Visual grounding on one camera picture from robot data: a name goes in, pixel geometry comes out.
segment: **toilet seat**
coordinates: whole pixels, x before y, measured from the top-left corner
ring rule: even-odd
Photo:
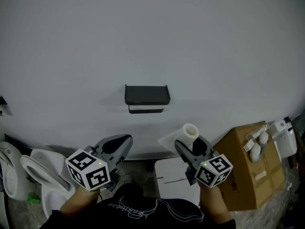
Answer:
[[[23,155],[20,158],[23,168],[39,183],[62,191],[68,191],[68,184],[57,174],[54,174],[43,167],[37,160],[29,156]]]

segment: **white paper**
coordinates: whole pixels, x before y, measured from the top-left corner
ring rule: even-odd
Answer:
[[[182,126],[179,130],[166,135],[158,139],[161,146],[167,150],[178,155],[175,149],[175,141],[178,140],[187,146],[191,151],[193,150],[193,142],[198,138],[199,130],[193,124],[187,123]]]

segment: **hand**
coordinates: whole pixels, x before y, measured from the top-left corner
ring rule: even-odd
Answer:
[[[61,207],[60,212],[69,217],[75,217],[88,206],[96,204],[100,191],[87,191],[86,189],[79,187],[75,193],[64,205]]]
[[[201,182],[198,184],[200,186],[200,210],[217,224],[230,221],[231,215],[219,187],[209,188]]]

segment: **person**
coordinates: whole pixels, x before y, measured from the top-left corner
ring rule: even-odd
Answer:
[[[183,199],[148,198],[143,189],[133,183],[122,185],[112,198],[97,204],[99,190],[79,187],[60,208],[53,210],[41,229],[93,229],[119,225],[173,225],[202,223],[203,228],[235,228],[235,221],[222,198],[219,188],[200,186],[200,209]]]

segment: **green object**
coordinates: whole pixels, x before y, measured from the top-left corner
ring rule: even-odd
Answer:
[[[28,198],[28,202],[32,203],[32,204],[40,204],[41,200],[40,198],[32,198],[32,197],[29,197]]]

